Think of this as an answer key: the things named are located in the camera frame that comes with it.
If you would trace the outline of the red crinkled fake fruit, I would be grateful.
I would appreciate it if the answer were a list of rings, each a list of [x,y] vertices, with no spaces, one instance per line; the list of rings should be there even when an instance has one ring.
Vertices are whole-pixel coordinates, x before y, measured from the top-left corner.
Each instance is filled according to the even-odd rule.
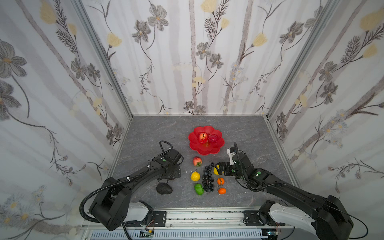
[[[199,137],[198,137],[198,140],[199,140],[199,142],[201,144],[205,144],[209,140],[209,135],[207,133],[200,133]]]

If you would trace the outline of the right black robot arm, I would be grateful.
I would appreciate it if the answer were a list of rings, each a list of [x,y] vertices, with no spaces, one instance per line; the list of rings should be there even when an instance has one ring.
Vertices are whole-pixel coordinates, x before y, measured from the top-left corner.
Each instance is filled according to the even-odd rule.
[[[219,175],[243,180],[248,190],[266,192],[295,206],[284,209],[274,201],[266,201],[259,209],[264,222],[286,223],[316,235],[320,240],[347,240],[354,223],[342,202],[332,196],[322,197],[299,189],[271,172],[254,168],[247,157],[242,160],[214,164]]]

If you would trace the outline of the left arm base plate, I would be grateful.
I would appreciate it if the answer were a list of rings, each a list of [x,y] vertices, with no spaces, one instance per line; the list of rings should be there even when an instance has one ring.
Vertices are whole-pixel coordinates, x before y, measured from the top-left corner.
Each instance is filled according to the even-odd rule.
[[[151,228],[163,228],[166,226],[167,211],[154,211],[151,214],[150,222],[147,225]]]

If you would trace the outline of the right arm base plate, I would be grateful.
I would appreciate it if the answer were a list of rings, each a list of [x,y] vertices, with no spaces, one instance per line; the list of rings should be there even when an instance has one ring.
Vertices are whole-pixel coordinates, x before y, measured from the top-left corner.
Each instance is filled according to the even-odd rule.
[[[284,223],[275,222],[269,214],[259,213],[259,211],[243,211],[243,223],[247,227],[281,227]]]

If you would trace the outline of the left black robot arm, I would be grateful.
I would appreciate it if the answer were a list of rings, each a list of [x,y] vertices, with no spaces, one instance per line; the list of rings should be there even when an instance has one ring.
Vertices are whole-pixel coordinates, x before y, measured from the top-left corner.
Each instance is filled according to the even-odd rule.
[[[183,160],[184,157],[177,150],[169,149],[133,174],[120,179],[106,179],[101,188],[82,200],[79,207],[81,216],[114,231],[126,221],[131,197],[137,190],[153,180],[180,178]]]

